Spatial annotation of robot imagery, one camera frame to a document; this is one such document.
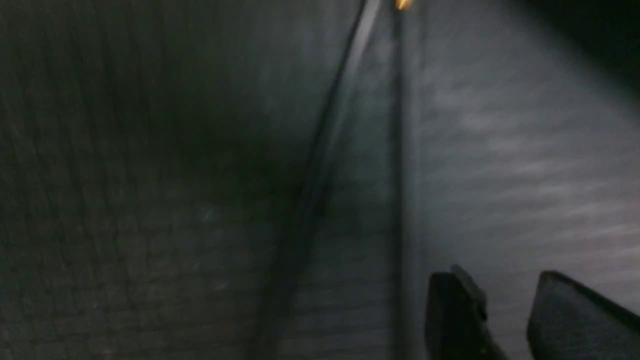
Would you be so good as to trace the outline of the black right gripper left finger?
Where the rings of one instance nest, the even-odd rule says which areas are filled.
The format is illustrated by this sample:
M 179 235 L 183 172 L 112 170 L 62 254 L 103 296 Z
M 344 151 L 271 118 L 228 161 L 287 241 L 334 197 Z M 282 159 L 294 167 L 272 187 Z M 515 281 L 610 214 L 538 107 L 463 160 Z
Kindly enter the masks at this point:
M 507 360 L 488 326 L 486 293 L 454 264 L 429 277 L 425 350 L 430 360 Z

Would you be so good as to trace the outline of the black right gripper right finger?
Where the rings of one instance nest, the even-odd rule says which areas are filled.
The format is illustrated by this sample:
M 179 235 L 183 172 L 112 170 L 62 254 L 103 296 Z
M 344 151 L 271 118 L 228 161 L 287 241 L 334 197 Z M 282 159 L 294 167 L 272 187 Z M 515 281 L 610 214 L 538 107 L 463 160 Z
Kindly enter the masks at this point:
M 543 271 L 526 339 L 535 360 L 637 360 L 640 317 L 563 273 Z

